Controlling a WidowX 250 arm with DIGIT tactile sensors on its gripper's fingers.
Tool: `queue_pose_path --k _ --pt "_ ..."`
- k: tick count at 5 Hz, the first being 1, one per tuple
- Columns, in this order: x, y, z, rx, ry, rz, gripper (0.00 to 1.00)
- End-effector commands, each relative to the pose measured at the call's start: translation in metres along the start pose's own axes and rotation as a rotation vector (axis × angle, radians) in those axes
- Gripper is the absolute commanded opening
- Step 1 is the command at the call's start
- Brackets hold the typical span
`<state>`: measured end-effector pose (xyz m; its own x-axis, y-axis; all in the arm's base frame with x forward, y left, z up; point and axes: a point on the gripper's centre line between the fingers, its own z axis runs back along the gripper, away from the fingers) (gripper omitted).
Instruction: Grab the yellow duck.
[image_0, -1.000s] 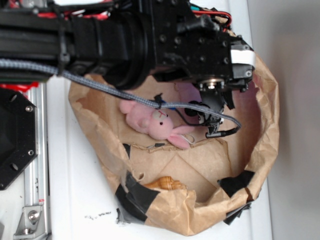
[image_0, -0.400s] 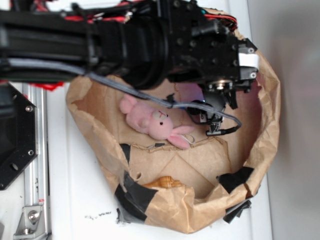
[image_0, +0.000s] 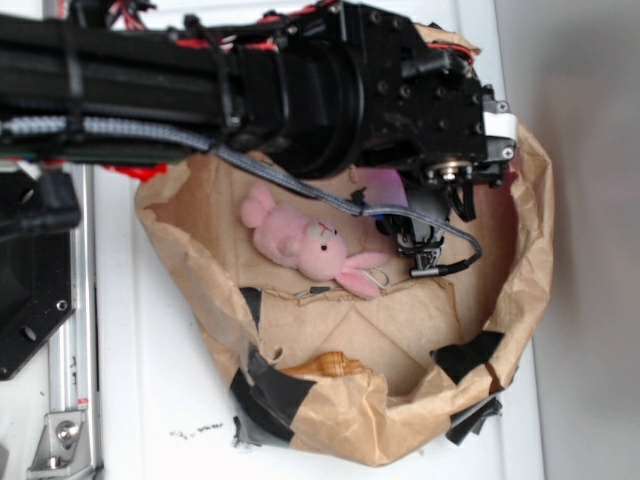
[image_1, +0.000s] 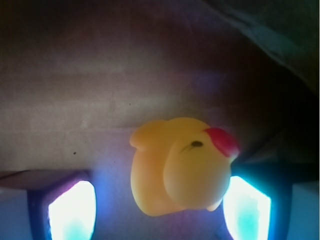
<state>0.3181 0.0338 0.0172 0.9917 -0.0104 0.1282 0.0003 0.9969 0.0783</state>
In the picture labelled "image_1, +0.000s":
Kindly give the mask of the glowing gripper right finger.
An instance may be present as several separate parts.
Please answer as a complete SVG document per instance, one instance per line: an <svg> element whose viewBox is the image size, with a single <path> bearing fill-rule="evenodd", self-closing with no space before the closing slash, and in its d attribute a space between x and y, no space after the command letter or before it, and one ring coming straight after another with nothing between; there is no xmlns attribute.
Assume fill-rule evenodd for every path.
<svg viewBox="0 0 320 240"><path fill-rule="evenodd" d="M292 207L292 183L285 165L231 165L222 200L227 230L234 240L285 240Z"/></svg>

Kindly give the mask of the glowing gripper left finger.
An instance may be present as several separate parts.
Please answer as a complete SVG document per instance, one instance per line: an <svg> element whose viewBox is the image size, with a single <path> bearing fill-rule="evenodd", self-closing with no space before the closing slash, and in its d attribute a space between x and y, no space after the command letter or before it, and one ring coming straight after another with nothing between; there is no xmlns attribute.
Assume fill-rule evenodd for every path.
<svg viewBox="0 0 320 240"><path fill-rule="evenodd" d="M94 235L97 194L87 170L28 190L27 206L34 240L90 240Z"/></svg>

